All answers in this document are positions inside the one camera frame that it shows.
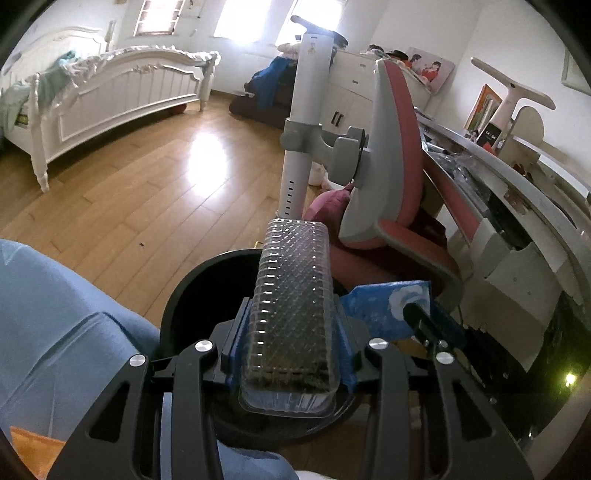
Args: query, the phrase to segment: bed frame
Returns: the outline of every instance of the bed frame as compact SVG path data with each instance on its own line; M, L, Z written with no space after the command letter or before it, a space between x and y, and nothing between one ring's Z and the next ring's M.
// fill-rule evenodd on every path
M47 164L73 147L150 113L209 99L216 52L202 56L174 48L127 48L107 59L100 29L68 27L42 36L0 78L6 89L34 75L28 100L28 126L5 132L7 140L31 155L33 171L43 192L49 190ZM53 103L38 107L39 74L68 50L86 58L93 73L80 76L60 92Z

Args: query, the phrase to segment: picture frame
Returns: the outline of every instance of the picture frame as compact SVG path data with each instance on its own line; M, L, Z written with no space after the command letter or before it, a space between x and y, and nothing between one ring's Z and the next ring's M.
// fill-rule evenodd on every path
M565 48L564 68L562 70L561 82L562 85L566 87L591 95L591 87L587 83L583 72L575 62L568 48Z
M434 95L441 89L455 67L455 64L449 60L415 47L411 47L406 54L408 68L422 79L421 81Z

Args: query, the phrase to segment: poster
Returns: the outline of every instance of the poster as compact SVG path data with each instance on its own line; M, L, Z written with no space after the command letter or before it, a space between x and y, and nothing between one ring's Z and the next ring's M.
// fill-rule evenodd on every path
M439 91L454 68L454 64L449 60L418 48L410 48L407 55L411 70L423 77L425 85L432 93Z

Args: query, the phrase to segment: clear plastic tray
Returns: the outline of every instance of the clear plastic tray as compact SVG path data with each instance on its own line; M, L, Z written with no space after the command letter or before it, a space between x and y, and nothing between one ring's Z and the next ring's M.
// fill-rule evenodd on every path
M241 376L243 405L329 414L339 386L328 230L275 219L259 263Z

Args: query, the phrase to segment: green blanket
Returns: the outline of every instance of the green blanket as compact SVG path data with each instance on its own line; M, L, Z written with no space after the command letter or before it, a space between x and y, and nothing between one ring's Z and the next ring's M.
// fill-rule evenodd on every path
M78 60L74 50L59 57L54 64L39 77L39 108L47 107L55 96L70 81L63 65ZM17 121L22 106L27 103L31 86L27 80L21 80L12 85L0 96L0 130L10 132Z

